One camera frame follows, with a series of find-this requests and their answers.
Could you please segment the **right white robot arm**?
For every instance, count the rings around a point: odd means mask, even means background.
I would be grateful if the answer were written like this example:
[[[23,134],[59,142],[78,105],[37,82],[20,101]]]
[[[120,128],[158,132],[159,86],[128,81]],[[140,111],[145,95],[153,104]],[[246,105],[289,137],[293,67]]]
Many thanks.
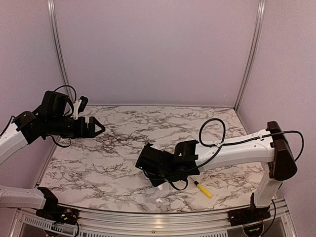
[[[173,153],[147,143],[135,166],[157,187],[165,182],[187,181],[190,176],[222,166],[260,162],[264,175],[244,214],[247,220],[255,221],[268,208],[281,183],[298,171],[287,133],[276,121],[270,121],[267,128],[246,136],[221,138],[209,144],[201,139],[183,141]]]

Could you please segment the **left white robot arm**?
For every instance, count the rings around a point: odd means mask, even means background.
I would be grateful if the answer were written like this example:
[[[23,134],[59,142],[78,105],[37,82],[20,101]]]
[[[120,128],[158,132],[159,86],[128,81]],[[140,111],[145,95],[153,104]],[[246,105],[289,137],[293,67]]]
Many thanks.
[[[36,186],[40,166],[47,159],[47,146],[39,138],[74,139],[94,138],[105,132],[104,125],[95,117],[79,116],[88,98],[72,101],[57,90],[46,91],[41,104],[33,111],[12,116],[0,134],[0,205],[4,208],[33,208],[43,210],[52,220],[62,216],[57,197],[48,189]],[[39,152],[29,145],[36,144]]]

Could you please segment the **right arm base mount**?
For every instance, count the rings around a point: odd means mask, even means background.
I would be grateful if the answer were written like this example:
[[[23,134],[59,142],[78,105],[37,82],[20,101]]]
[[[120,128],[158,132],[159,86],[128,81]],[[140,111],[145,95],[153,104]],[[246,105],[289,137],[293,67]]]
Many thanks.
[[[231,226],[245,225],[257,221],[262,221],[271,217],[269,207],[265,208],[240,208],[235,210],[230,210],[228,212],[228,217]]]

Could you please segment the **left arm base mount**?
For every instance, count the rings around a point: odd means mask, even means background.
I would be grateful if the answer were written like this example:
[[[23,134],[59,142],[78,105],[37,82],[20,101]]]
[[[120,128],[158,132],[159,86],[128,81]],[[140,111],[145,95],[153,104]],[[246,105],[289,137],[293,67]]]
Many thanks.
[[[54,223],[76,225],[79,210],[70,207],[57,206],[55,209],[36,210],[36,215],[54,221]]]

